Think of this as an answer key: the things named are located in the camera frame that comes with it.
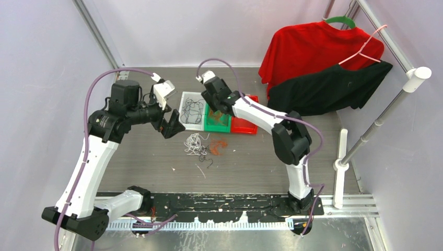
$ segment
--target plastic tray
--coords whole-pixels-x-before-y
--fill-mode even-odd
[[[205,111],[205,132],[230,132],[231,131],[231,116],[217,111],[215,113],[206,104]]]
[[[259,102],[257,96],[248,95],[255,102]],[[231,120],[231,132],[233,133],[245,133],[245,134],[257,134],[259,127],[247,120],[233,117]]]
[[[188,104],[186,101],[200,102],[201,104]],[[207,104],[200,93],[183,92],[180,101],[180,118],[179,121],[184,125],[186,130],[203,131],[205,108]]]

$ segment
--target white bin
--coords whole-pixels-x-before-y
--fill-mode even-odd
[[[204,131],[205,108],[206,101],[201,93],[183,92],[179,110],[180,123],[186,130]]]

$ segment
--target metal rod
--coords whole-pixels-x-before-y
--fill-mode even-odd
[[[83,0],[72,0],[74,2],[75,6],[78,9],[78,12],[80,12],[81,16],[83,17],[83,20],[85,21],[86,25],[88,26],[89,30],[91,31],[92,35],[94,36],[95,40],[97,41],[99,47],[103,51],[104,55],[108,59],[109,63],[112,65],[112,68],[117,69],[119,68],[119,65],[117,64],[117,61],[115,60],[114,56],[112,55],[111,50],[109,49],[108,45],[106,44],[106,41],[104,40],[103,36],[100,33],[100,30],[98,29],[96,23],[94,22],[91,14],[88,11],[88,8],[86,7]]]
[[[380,114],[380,116],[372,123],[372,125],[366,130],[366,132],[360,137],[360,139],[355,143],[351,150],[344,156],[340,161],[341,165],[346,165],[349,163],[351,158],[355,155],[357,150],[369,141],[369,138],[383,125],[386,118],[400,105],[400,103],[409,95],[410,93],[401,90],[397,96],[391,101],[391,103],[386,107],[386,109]]]
[[[360,10],[360,5],[357,3],[357,1],[352,0],[351,3],[349,4],[349,9],[347,10],[345,17],[348,17],[348,18],[354,20],[355,17],[357,16],[359,10]],[[348,28],[349,28],[348,25],[342,24],[342,27],[341,27],[342,30],[346,30]]]
[[[369,7],[366,0],[357,0],[358,4],[360,5],[361,9],[365,13],[365,15],[368,17],[371,24],[374,26],[374,28],[379,28],[382,26],[382,24],[379,22],[377,17],[374,15],[374,12],[372,12],[371,8]],[[400,48],[397,46],[397,44],[392,40],[392,38],[389,36],[386,29],[380,30],[380,36],[383,42],[386,44],[388,49],[392,52],[397,62],[400,64],[401,68],[407,72],[410,69],[413,69],[414,66],[410,61],[405,57],[404,53],[400,50]]]
[[[326,10],[323,14],[323,20],[326,20],[329,17],[329,14],[331,13],[332,6],[334,6],[335,0],[329,0],[328,5],[326,5]]]

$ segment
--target clothes hanger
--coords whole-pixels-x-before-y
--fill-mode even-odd
[[[346,24],[349,26],[349,28],[354,29],[356,27],[354,21],[348,17],[345,16],[339,16],[339,17],[331,17],[325,20],[327,24],[331,24],[333,22],[341,22],[342,24]]]
[[[357,51],[357,53],[355,53],[354,55],[350,56],[349,58],[343,60],[343,61],[340,62],[339,64],[343,64],[344,62],[346,62],[346,61],[348,61],[349,59],[355,57],[356,55],[361,55],[361,56],[364,56],[364,57],[367,58],[367,59],[371,59],[371,60],[374,60],[374,61],[377,62],[377,63],[380,63],[380,60],[378,60],[378,59],[373,59],[373,58],[371,58],[370,56],[366,56],[366,55],[362,54],[362,50],[363,50],[363,48],[368,44],[368,42],[371,40],[371,38],[373,38],[374,35],[377,34],[377,32],[379,32],[379,31],[380,31],[381,29],[383,29],[383,28],[386,28],[387,26],[388,26],[388,25],[383,25],[383,26],[381,26],[380,28],[378,28],[376,31],[374,31],[374,33],[373,33],[373,34],[368,38],[368,40],[363,44],[363,46],[360,48],[360,50]]]

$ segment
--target floor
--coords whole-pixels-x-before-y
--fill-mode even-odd
[[[173,109],[179,109],[181,93],[202,92],[203,86],[195,79],[196,68],[148,68],[175,85],[177,94],[168,100]],[[213,67],[232,90],[237,89],[228,68]],[[257,95],[266,105],[266,86],[260,82],[257,68],[237,68],[242,91]],[[154,83],[141,73],[131,73],[129,79],[138,81],[144,93]],[[303,117],[318,127],[324,135],[323,149],[309,160],[312,183],[325,183],[324,194],[332,194],[335,171],[332,163],[337,155],[341,128],[335,112],[321,116]],[[311,149],[319,145],[319,138],[309,131],[313,140]],[[211,162],[200,162],[198,156],[188,156],[183,142],[195,131],[184,131],[165,140],[150,124],[134,126],[112,157],[99,191],[123,191],[131,185],[151,192],[216,192],[216,193],[287,193],[289,182],[285,165],[274,154],[272,138],[259,128],[257,135],[222,134],[228,146],[221,156],[209,156]],[[209,139],[216,137],[210,134]],[[346,172],[345,193],[358,194],[359,189],[352,168]]]

